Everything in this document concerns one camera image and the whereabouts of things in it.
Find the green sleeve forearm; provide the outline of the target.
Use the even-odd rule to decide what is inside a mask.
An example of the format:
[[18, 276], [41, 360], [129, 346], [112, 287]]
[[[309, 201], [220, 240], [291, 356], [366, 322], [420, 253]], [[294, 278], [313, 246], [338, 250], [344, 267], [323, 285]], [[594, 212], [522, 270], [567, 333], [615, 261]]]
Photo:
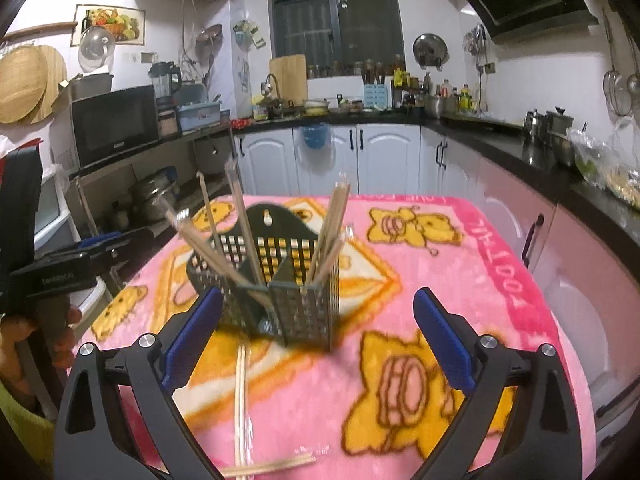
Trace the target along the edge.
[[39, 414], [29, 411], [1, 385], [1, 413], [17, 442], [24, 448], [44, 478], [53, 474], [54, 425]]

